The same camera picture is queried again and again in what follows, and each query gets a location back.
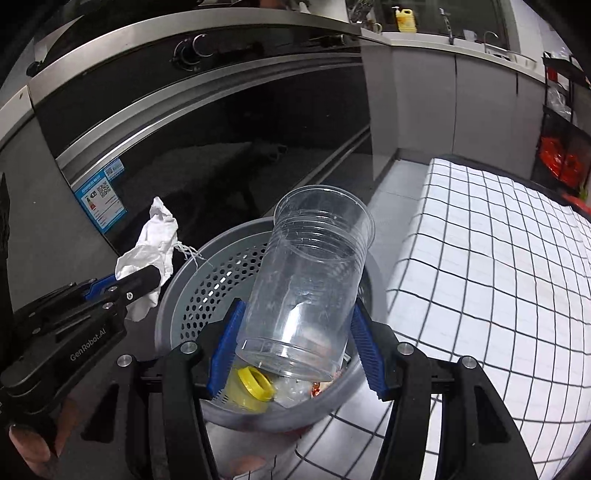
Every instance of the gray colander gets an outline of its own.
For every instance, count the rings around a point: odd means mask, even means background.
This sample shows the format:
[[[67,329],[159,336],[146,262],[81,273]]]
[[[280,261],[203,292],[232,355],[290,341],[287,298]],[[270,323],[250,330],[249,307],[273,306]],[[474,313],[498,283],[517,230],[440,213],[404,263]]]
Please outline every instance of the gray colander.
[[[248,301],[262,256],[273,229],[272,218],[238,225],[203,246],[207,261],[187,261],[174,276],[162,298],[155,328],[157,352],[164,355],[179,343],[196,338],[210,322],[223,319],[232,300]],[[368,254],[359,295],[373,320],[386,318],[385,288],[374,259]],[[224,391],[212,401],[202,401],[206,421],[235,430],[288,432],[313,424],[343,404],[363,381],[363,369],[353,342],[351,361],[330,388],[316,398],[292,408],[274,402],[262,414],[253,414],[228,402]]]

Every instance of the yellow bottle cap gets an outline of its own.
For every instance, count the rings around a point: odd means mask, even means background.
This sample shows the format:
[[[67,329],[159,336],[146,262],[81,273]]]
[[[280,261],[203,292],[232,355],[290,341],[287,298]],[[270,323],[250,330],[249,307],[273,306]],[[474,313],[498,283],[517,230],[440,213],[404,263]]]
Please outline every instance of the yellow bottle cap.
[[[275,395],[275,389],[271,382],[254,367],[244,367],[238,370],[238,378],[250,395],[257,400],[269,401]]]

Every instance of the yellow bottle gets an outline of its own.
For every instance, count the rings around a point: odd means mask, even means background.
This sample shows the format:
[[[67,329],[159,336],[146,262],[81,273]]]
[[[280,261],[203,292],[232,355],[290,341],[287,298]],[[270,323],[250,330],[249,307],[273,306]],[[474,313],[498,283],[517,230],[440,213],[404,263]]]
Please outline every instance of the yellow bottle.
[[[417,25],[414,21],[413,11],[408,8],[394,7],[396,10],[396,23],[398,24],[398,30],[407,33],[416,33]]]

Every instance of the white rag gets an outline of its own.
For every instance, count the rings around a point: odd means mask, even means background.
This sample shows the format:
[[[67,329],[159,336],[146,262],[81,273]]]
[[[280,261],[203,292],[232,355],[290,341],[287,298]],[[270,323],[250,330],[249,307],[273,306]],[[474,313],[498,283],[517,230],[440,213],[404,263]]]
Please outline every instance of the white rag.
[[[117,259],[115,277],[120,280],[148,265],[154,265],[160,270],[160,285],[127,306],[127,319],[139,322],[148,314],[150,308],[158,304],[160,287],[173,274],[174,248],[188,248],[177,240],[177,229],[178,223],[173,214],[159,197],[155,197],[150,207],[150,219],[142,228],[135,247]]]

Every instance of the qr code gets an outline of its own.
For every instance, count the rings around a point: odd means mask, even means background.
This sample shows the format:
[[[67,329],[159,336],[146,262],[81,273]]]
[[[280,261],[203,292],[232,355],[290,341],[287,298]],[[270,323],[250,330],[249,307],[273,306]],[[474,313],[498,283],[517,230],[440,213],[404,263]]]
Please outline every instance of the qr code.
[[[98,185],[96,191],[99,192],[101,198],[105,198],[105,196],[111,191],[111,187],[107,182],[103,182]]]

